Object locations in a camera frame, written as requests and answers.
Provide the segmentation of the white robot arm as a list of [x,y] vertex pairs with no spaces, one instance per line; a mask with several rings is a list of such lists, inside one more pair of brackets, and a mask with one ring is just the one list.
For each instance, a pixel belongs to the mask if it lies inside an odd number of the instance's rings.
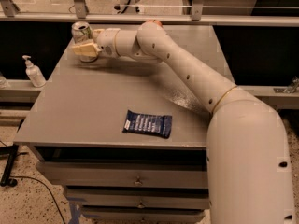
[[157,21],[96,29],[77,55],[166,63],[211,113],[206,159],[211,224],[296,224],[287,132],[278,112],[180,47]]

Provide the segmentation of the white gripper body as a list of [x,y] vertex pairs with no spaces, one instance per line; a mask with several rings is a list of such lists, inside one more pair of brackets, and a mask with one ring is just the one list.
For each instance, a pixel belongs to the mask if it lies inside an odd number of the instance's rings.
[[116,36],[120,31],[119,28],[108,28],[96,37],[96,43],[101,50],[100,54],[104,57],[118,58],[119,54],[116,49]]

